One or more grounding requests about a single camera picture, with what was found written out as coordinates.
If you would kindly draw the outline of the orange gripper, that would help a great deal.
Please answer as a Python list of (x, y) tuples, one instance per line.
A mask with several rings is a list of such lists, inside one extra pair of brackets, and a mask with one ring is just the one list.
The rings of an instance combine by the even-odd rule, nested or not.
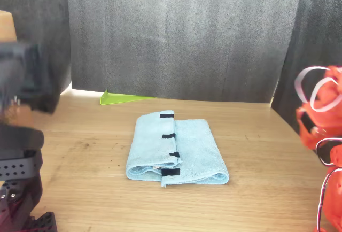
[(316, 112), (306, 103), (296, 109), (301, 142), (309, 149), (330, 137), (341, 136), (341, 108), (335, 107), (326, 112)]

